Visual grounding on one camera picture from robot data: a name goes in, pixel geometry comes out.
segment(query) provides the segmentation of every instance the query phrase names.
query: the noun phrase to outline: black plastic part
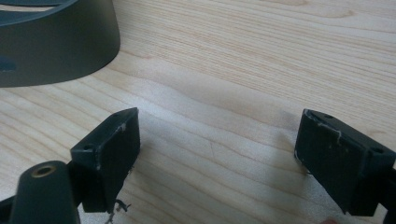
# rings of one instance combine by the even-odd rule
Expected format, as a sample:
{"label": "black plastic part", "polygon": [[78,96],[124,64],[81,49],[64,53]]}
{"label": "black plastic part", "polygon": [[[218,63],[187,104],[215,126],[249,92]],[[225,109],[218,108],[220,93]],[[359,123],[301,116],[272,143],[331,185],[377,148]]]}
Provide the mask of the black plastic part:
{"label": "black plastic part", "polygon": [[7,224],[9,222],[14,199],[15,196],[12,196],[0,202],[0,224]]}
{"label": "black plastic part", "polygon": [[389,210],[384,218],[384,224],[396,223],[396,210]]}
{"label": "black plastic part", "polygon": [[21,175],[10,223],[78,223],[69,174],[63,162],[43,162]]}
{"label": "black plastic part", "polygon": [[140,151],[137,108],[113,114],[71,149],[76,189],[86,212],[112,213]]}
{"label": "black plastic part", "polygon": [[395,209],[396,212],[396,170],[393,169],[389,173],[388,178],[384,181],[384,186],[384,194],[380,203],[389,210],[391,208]]}
{"label": "black plastic part", "polygon": [[0,87],[50,84],[84,77],[120,49],[111,0],[11,1],[53,6],[44,12],[0,10]]}
{"label": "black plastic part", "polygon": [[372,216],[392,191],[396,153],[332,116],[304,111],[295,156],[344,213]]}

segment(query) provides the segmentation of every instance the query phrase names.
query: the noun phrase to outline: light wood surface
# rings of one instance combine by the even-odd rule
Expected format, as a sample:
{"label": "light wood surface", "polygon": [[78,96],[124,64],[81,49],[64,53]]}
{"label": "light wood surface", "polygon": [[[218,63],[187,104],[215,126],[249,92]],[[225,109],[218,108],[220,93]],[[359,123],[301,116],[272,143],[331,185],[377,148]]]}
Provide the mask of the light wood surface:
{"label": "light wood surface", "polygon": [[114,223],[382,222],[381,206],[344,216],[293,148],[304,108],[396,148],[395,1],[114,5],[121,51],[110,65],[0,89],[0,199],[24,170],[69,161],[102,120],[137,106],[142,151],[120,193],[132,209]]}

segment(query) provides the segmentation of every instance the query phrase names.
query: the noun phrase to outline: small hole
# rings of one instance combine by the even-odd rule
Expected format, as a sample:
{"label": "small hole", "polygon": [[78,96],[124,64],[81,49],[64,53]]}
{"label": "small hole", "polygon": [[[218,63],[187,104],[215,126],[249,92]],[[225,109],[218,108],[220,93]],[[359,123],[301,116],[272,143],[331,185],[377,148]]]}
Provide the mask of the small hole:
{"label": "small hole", "polygon": [[35,169],[35,170],[32,172],[32,177],[34,177],[34,178],[40,178],[40,177],[43,177],[43,176],[46,176],[46,175],[50,175],[50,174],[52,174],[55,170],[56,170],[56,167],[53,166],[53,165],[42,166],[42,167],[39,167],[39,168]]}
{"label": "small hole", "polygon": [[384,153],[384,149],[379,148],[379,147],[372,147],[372,151],[376,153]]}
{"label": "small hole", "polygon": [[44,174],[48,173],[49,171],[50,171],[50,168],[49,168],[49,167],[44,167],[44,168],[39,169],[39,170],[37,171],[37,174],[38,174],[38,175],[44,175]]}
{"label": "small hole", "polygon": [[93,149],[93,144],[88,144],[84,147],[84,150]]}

